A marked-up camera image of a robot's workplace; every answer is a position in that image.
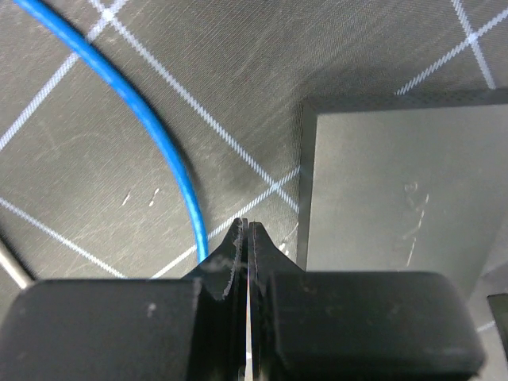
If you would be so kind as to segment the black network switch box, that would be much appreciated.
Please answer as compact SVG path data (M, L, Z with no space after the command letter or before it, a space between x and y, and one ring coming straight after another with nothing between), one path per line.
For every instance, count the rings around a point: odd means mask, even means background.
M506 90L304 101L300 267L432 271L471 294L506 214Z

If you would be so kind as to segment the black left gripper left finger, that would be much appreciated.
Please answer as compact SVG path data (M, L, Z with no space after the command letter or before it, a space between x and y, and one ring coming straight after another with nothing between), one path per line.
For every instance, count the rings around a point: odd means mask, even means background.
M4 380L242 380L247 230L179 279L50 279L1 326Z

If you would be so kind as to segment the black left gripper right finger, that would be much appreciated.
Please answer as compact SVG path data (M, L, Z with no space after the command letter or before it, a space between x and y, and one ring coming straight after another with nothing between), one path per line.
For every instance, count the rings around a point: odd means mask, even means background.
M486 354L460 292L427 271L304 271L248 227L256 380L468 380Z

